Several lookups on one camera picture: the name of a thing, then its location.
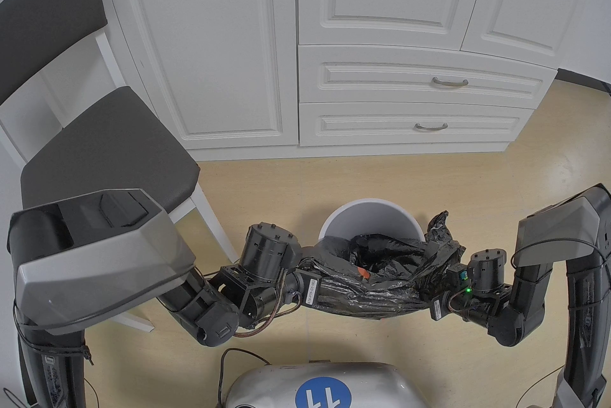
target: cabinet baseboard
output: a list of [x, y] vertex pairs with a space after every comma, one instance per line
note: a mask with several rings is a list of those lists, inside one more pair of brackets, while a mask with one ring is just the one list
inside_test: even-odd
[[469, 142], [433, 144], [353, 144], [331, 146], [245, 146], [189, 150], [200, 162], [206, 160], [294, 159], [310, 157], [347, 157], [358, 155], [401, 155], [415, 153], [502, 152], [509, 142]]
[[599, 91], [605, 91], [611, 96], [611, 84], [600, 81], [599, 79], [595, 79], [594, 77], [584, 76], [583, 74], [578, 74], [577, 72], [572, 72], [570, 70], [559, 68], [558, 75], [556, 75], [556, 79], [558, 79], [559, 81], [572, 82], [579, 85], [584, 85], [586, 87], [590, 87], [591, 89], [596, 89]]

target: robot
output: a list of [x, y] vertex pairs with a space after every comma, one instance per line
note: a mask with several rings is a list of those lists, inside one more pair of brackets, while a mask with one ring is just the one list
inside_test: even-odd
[[[519, 222], [513, 285], [507, 253], [486, 249], [444, 275], [433, 320], [461, 316], [514, 346], [543, 321], [554, 262], [566, 261], [569, 339], [552, 408], [596, 408], [611, 310], [611, 196], [602, 185]], [[143, 190], [103, 190], [13, 214], [8, 249], [15, 279], [13, 316], [27, 375], [42, 408], [84, 408], [87, 327], [158, 298], [200, 344], [252, 336], [292, 302], [315, 307], [316, 273], [299, 269], [295, 236], [253, 225], [239, 263], [210, 280], [163, 208]], [[238, 332], [238, 328], [247, 328]], [[392, 366], [373, 363], [265, 366], [242, 376], [226, 408], [426, 408]]]

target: black plastic bag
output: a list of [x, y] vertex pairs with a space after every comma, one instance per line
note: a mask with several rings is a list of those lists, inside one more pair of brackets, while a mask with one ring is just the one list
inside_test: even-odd
[[361, 235], [325, 237], [304, 249], [300, 269], [322, 276], [317, 310], [379, 320], [428, 308], [447, 268], [465, 248], [446, 227], [448, 212], [431, 220], [426, 242]]

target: blue circular logo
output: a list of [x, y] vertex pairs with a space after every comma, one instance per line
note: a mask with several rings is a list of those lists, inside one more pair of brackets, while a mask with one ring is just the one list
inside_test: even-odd
[[350, 408], [352, 394], [348, 387], [334, 377], [315, 377], [297, 390], [297, 408]]

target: wooden floor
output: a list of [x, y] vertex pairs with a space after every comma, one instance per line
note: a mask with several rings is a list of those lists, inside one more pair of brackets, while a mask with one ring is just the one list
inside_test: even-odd
[[[334, 209], [353, 199], [378, 197], [407, 209], [423, 228], [447, 209], [448, 227], [467, 248], [468, 260], [486, 247], [513, 250], [517, 222], [528, 213], [599, 182], [611, 186], [611, 98], [601, 91], [554, 82], [504, 153], [200, 166], [202, 188], [238, 251], [248, 226], [259, 221], [277, 223], [293, 231], [302, 245], [314, 245]], [[202, 271], [215, 271], [225, 263], [196, 213], [178, 227]], [[565, 271], [558, 265], [547, 292], [543, 325], [514, 348], [501, 347], [484, 329], [455, 316], [433, 322], [424, 311], [375, 321], [302, 308], [252, 339], [233, 339], [210, 349], [197, 344], [153, 300], [137, 309], [155, 325], [150, 334], [112, 322], [88, 329], [95, 366], [87, 365], [86, 375], [104, 408], [214, 408], [219, 358], [226, 347], [240, 346], [278, 364], [320, 359], [391, 363], [435, 408], [513, 408], [534, 381], [564, 363], [566, 308]], [[230, 354], [226, 387], [257, 365], [245, 355]], [[611, 357], [606, 375], [611, 377]], [[539, 383], [520, 406], [550, 406], [555, 378], [554, 374]], [[87, 389], [88, 406], [95, 406]], [[611, 406], [611, 389], [600, 406]]]

